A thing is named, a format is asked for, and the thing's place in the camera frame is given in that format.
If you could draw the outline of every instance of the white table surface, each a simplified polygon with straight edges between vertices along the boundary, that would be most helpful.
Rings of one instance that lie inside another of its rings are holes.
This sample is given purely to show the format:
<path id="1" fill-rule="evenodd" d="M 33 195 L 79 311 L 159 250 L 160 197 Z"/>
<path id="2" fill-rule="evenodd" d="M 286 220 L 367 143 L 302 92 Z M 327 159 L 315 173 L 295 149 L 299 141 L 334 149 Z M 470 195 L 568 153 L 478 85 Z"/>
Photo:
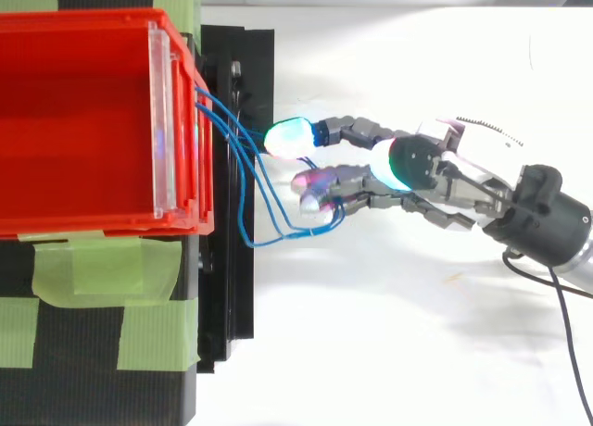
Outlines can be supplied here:
<path id="1" fill-rule="evenodd" d="M 488 119 L 590 205 L 592 20 L 580 9 L 204 9 L 208 24 L 276 30 L 277 120 L 348 114 L 413 131 L 433 116 Z M 339 146 L 313 159 L 367 155 Z M 300 165 L 267 165 L 297 216 L 287 184 Z M 257 239 L 271 239 L 260 198 L 256 213 Z M 502 250 L 396 208 L 258 250 L 256 339 L 198 376 L 192 424 L 585 426 L 557 297 L 507 271 Z M 593 402 L 593 301 L 567 303 Z"/>

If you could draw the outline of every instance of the metal bolt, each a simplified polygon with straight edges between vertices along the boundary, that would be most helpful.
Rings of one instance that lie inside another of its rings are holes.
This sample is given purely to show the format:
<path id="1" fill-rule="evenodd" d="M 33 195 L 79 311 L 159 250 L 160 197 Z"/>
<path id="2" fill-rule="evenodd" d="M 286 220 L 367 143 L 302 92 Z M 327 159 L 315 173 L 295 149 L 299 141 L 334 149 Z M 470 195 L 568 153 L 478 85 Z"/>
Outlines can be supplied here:
<path id="1" fill-rule="evenodd" d="M 231 64 L 231 75 L 234 79 L 241 77 L 241 62 L 235 60 Z"/>

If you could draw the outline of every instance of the cable bundle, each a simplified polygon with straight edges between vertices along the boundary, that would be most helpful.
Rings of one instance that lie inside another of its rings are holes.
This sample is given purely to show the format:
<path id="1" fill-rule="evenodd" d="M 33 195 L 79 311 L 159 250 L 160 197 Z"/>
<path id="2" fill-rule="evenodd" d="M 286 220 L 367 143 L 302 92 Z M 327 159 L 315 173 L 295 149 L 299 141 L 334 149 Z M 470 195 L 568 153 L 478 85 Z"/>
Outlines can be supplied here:
<path id="1" fill-rule="evenodd" d="M 239 232 L 241 233 L 241 237 L 243 238 L 243 240 L 247 246 L 249 246 L 251 248 L 257 248 L 257 247 L 264 247 L 267 245 L 276 244 L 283 240 L 301 239 L 301 238 L 308 238 L 308 237 L 312 237 L 312 236 L 319 236 L 322 234 L 326 234 L 327 232 L 330 232 L 331 230 L 335 229 L 338 225 L 340 225 L 344 221 L 344 218 L 346 217 L 346 211 L 344 210 L 344 206 L 342 205 L 342 203 L 339 201 L 336 201 L 335 202 L 336 208 L 334 211 L 334 216 L 332 217 L 332 220 L 328 224 L 322 225 L 321 227 L 314 227 L 314 228 L 296 227 L 291 222 L 291 220 L 288 218 L 288 215 L 286 214 L 286 210 L 284 209 L 284 206 L 283 206 L 280 198 L 278 197 L 278 194 L 276 193 L 273 185 L 271 184 L 270 176 L 268 175 L 266 166 L 264 165 L 263 160 L 261 159 L 259 150 L 258 150 L 255 142 L 253 141 L 252 132 L 249 132 L 248 130 L 246 130 L 245 127 L 243 125 L 241 125 L 241 123 L 236 118 L 236 116 L 228 108 L 226 108 L 226 106 L 224 106 L 219 99 L 217 99 L 212 94 L 210 94 L 207 91 L 204 91 L 200 88 L 196 88 L 196 91 L 200 95 L 203 95 L 206 98 L 210 99 L 213 104 L 215 104 L 217 107 L 219 107 L 221 109 L 221 111 L 224 114 L 226 114 L 228 119 L 231 121 L 231 123 L 234 125 L 234 127 L 236 127 L 238 129 L 238 131 L 240 133 L 241 139 L 239 139 L 239 137 L 237 137 L 237 135 L 233 132 L 231 127 L 224 120 L 222 120 L 217 114 L 215 114 L 213 111 L 208 109 L 206 106 L 203 106 L 200 103 L 196 103 L 196 107 L 200 110 L 200 112 L 202 112 L 212 122 L 212 125 L 222 134 L 222 136 L 228 142 L 229 147 L 231 148 L 231 151 L 233 152 L 233 155 L 237 159 L 237 164 L 239 166 L 239 175 L 241 177 L 241 193 L 240 193 L 241 197 L 239 200 L 237 223 L 239 226 Z M 286 223 L 288 228 L 292 230 L 292 232 L 284 234 L 282 229 L 280 228 L 278 220 L 276 220 L 276 217 L 273 213 L 270 198 L 268 197 L 268 194 L 265 190 L 265 187 L 263 185 L 263 182 L 262 182 L 260 176 L 256 172 L 254 164 L 251 162 L 251 159 L 249 158 L 249 155 L 246 152 L 246 148 L 255 154 L 256 160 L 258 161 L 259 166 L 261 168 L 261 173 L 263 175 L 263 179 L 266 182 L 266 184 L 268 185 L 268 188 L 270 189 L 270 193 L 271 193 L 276 205 L 280 209 L 280 212 L 283 216 L 284 222 Z M 303 160 L 303 162 L 307 163 L 307 165 L 310 168 L 312 168 L 312 169 L 317 168 L 315 166 L 315 164 L 312 163 L 312 161 L 310 161 L 310 159 L 304 158 L 301 160 Z M 268 209 L 268 213 L 270 214 L 271 223 L 273 224 L 274 229 L 278 233 L 277 238 L 275 238 L 271 241 L 267 241 L 265 243 L 256 243 L 255 241 L 252 241 L 251 239 L 249 239 L 249 236 L 246 231 L 246 227 L 245 227 L 245 199 L 246 199 L 245 165 L 247 166 L 247 168 L 253 175 L 256 183 L 258 184 L 258 188 L 261 191 L 264 202 L 266 204 L 266 208 Z"/>

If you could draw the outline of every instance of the red storage box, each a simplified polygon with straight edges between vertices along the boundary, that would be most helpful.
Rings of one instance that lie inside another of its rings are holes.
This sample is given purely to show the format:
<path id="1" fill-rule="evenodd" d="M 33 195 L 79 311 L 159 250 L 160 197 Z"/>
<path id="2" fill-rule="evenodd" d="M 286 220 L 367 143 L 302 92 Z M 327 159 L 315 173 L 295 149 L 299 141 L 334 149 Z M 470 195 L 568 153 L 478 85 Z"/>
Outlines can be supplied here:
<path id="1" fill-rule="evenodd" d="M 212 232 L 206 85 L 165 12 L 0 14 L 0 79 L 0 236 Z"/>

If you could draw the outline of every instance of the robotic hand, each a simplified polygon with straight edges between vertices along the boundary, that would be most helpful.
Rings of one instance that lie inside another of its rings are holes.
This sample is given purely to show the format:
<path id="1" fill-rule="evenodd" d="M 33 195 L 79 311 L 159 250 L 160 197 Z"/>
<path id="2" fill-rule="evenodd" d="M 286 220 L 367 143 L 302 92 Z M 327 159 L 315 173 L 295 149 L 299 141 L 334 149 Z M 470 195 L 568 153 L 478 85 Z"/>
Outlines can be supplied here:
<path id="1" fill-rule="evenodd" d="M 265 145 L 273 156 L 296 158 L 343 140 L 372 150 L 371 164 L 297 174 L 292 188 L 302 212 L 339 200 L 347 215 L 401 207 L 443 229 L 477 225 L 515 254 L 593 292 L 591 211 L 561 192 L 556 169 L 524 165 L 523 145 L 501 129 L 457 118 L 426 121 L 412 134 L 367 119 L 297 118 L 274 126 Z"/>

